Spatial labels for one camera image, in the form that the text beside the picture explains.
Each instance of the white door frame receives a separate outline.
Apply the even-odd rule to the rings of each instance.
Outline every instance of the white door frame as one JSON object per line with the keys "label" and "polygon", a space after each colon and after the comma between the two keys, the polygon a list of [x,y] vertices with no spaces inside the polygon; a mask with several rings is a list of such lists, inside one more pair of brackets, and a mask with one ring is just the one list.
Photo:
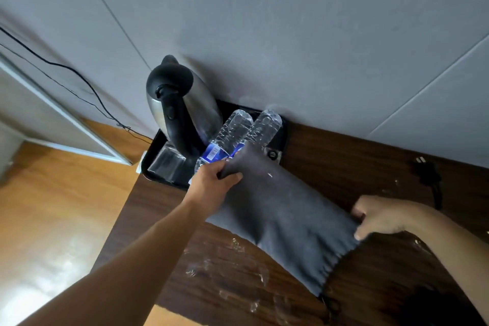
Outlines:
{"label": "white door frame", "polygon": [[37,138],[27,137],[23,133],[18,130],[12,129],[12,127],[2,124],[2,127],[9,129],[14,134],[22,137],[28,142],[41,144],[47,147],[56,148],[58,150],[64,150],[69,152],[78,153],[80,155],[91,156],[97,159],[103,159],[112,162],[118,162],[120,164],[132,165],[132,162],[126,158],[122,153],[113,148],[110,144],[104,141],[99,135],[93,132],[87,125],[78,120],[75,116],[68,112],[63,106],[61,106],[54,98],[52,98],[46,91],[41,88],[36,82],[34,82],[31,78],[29,78],[26,74],[20,71],[14,64],[12,64],[7,57],[5,57],[2,53],[0,53],[0,69],[4,70],[9,76],[19,82],[23,87],[27,88],[31,93],[41,99],[44,103],[46,103],[49,107],[58,112],[61,116],[67,119],[70,123],[72,123],[76,128],[81,130],[83,133],[92,138],[97,144],[101,147],[105,148],[108,152],[112,154],[112,156],[104,155],[102,153],[82,150],[80,148],[74,148],[70,146],[65,146],[63,144],[58,144],[54,142],[44,141]]}

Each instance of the dark wood surface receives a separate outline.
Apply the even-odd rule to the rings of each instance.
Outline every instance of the dark wood surface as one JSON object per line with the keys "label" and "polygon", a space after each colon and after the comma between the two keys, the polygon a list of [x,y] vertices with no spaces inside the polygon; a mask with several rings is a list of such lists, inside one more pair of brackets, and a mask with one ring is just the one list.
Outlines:
{"label": "dark wood surface", "polygon": [[[350,210],[361,194],[433,204],[430,188],[410,171],[409,162],[419,153],[302,125],[290,128],[282,166],[344,209]],[[488,242],[489,169],[425,158],[443,178],[444,212]],[[183,196],[140,176],[94,268],[166,216]],[[373,234],[339,262],[325,293],[340,304],[339,324],[390,325],[399,324],[400,306],[422,284],[464,300],[454,280],[414,236]],[[207,223],[192,238],[157,304],[209,325],[323,324],[328,315],[268,255]]]}

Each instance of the gray towel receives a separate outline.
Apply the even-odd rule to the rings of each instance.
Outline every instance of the gray towel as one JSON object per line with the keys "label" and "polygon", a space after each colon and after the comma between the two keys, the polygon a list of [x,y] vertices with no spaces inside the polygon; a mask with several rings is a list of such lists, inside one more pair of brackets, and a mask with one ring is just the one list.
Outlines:
{"label": "gray towel", "polygon": [[252,144],[228,161],[221,177],[238,171],[243,179],[207,222],[257,245],[319,296],[340,258],[358,245],[358,224]]}

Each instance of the stainless steel kettle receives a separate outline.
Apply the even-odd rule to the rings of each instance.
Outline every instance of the stainless steel kettle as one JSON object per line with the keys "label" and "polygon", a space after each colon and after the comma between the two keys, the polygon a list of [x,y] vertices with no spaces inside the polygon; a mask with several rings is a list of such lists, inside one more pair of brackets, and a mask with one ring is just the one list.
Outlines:
{"label": "stainless steel kettle", "polygon": [[223,126],[223,116],[209,89],[175,57],[166,56],[146,82],[156,123],[185,157],[196,158]]}

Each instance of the black tray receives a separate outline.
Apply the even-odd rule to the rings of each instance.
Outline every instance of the black tray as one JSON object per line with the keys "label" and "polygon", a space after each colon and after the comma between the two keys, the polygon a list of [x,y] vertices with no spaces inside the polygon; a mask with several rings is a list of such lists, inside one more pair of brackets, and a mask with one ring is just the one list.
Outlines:
{"label": "black tray", "polygon": [[[253,118],[253,120],[256,120],[258,115],[261,113],[261,111],[255,110],[254,108],[238,106],[236,104],[224,102],[221,100],[217,100],[217,105],[221,110],[221,113],[223,114],[223,119],[227,119],[233,113],[233,111],[237,109],[241,109],[249,113]],[[277,159],[277,162],[280,162],[280,158],[283,152],[285,151],[285,147],[287,145],[287,140],[288,140],[288,132],[287,132],[288,122],[286,119],[284,119],[284,117],[281,116],[281,118],[282,118],[282,127],[279,129],[277,134],[275,134],[275,137],[273,137],[272,141],[266,148],[267,155],[272,160]],[[195,167],[195,163],[197,162],[197,158],[186,159],[186,161],[180,167],[180,170],[178,171],[174,182],[167,181],[166,179],[148,170],[148,168],[153,163],[154,159],[156,158],[156,156],[158,155],[158,153],[163,148],[166,142],[168,142],[168,139],[163,134],[163,132],[159,130],[156,133],[155,138],[151,142],[151,145],[148,148],[146,155],[141,161],[141,174],[144,175],[150,181],[163,183],[168,186],[177,187],[186,191],[189,187],[188,181],[190,180],[190,178],[192,178],[194,174],[194,167]]]}

